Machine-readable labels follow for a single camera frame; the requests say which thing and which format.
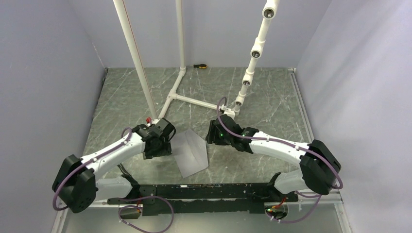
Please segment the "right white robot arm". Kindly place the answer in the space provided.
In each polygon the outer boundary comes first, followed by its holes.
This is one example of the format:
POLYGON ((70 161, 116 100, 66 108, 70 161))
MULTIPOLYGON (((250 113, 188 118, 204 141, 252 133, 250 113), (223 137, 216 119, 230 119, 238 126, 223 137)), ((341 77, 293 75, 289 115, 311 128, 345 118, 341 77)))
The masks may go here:
POLYGON ((280 201, 287 194, 309 189, 317 195, 328 195, 343 187, 339 177, 341 164, 320 140, 299 143, 277 138, 251 127, 242 128, 231 117, 220 115, 211 120, 206 142, 230 145, 240 152, 268 155, 297 167, 287 173, 276 173, 268 183, 268 196, 280 201))

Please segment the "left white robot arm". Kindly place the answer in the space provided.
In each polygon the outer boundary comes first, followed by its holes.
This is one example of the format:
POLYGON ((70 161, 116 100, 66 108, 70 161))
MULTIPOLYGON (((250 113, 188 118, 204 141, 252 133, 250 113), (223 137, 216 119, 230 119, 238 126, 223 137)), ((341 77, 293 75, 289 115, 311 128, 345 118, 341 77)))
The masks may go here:
POLYGON ((97 152, 66 157, 52 184, 53 209, 79 213, 96 200, 111 198, 135 203, 141 197, 140 184, 129 173, 112 179, 104 179, 103 175, 135 155, 142 154, 144 159, 171 155, 175 134, 173 124, 161 118, 151 125, 125 128, 120 140, 97 152))

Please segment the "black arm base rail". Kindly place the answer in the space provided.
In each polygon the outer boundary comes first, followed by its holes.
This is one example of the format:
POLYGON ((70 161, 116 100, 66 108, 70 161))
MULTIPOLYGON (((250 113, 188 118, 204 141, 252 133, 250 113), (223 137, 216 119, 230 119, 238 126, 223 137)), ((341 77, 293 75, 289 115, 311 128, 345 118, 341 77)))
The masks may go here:
POLYGON ((263 214, 271 204, 296 202, 295 193, 281 194, 268 183, 215 184, 142 184, 139 192, 125 197, 110 198, 109 205, 136 204, 140 201, 144 216, 189 213, 248 212, 263 214))

